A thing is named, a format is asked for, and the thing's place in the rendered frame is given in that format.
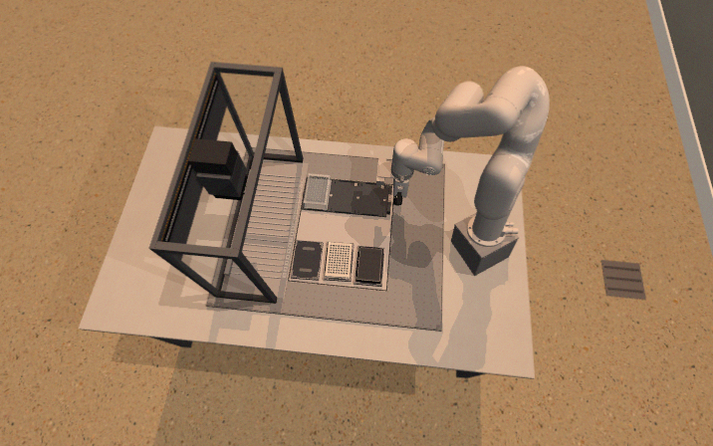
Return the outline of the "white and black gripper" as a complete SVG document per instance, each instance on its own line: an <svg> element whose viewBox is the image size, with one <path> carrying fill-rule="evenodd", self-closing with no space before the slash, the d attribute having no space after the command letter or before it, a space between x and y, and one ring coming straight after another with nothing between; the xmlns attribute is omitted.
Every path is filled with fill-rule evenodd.
<svg viewBox="0 0 713 446"><path fill-rule="evenodd" d="M400 181L399 179L393 178L393 196L394 196L393 203L392 203L393 205L399 206L402 204L402 197L407 196L410 178L404 180L403 183L399 182ZM397 196L397 198L396 198L396 196Z"/></svg>

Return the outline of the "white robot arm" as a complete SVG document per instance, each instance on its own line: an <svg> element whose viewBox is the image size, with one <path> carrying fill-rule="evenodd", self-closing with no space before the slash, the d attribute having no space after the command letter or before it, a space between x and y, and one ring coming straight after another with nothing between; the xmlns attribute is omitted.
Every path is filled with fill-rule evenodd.
<svg viewBox="0 0 713 446"><path fill-rule="evenodd" d="M507 71L485 100L479 85L461 83L450 92L435 117L427 122L419 148L415 141L404 138L395 144L392 161L378 158L376 185L384 185L385 178L397 178L403 183L414 170L427 175L440 173L444 141L459 139L454 137L503 134L481 174L474 198L478 212L467 226L468 235L476 244L497 246L506 234L519 232L518 228L508 228L514 226L514 222L507 220L524 186L549 107L545 82L528 67Z"/></svg>

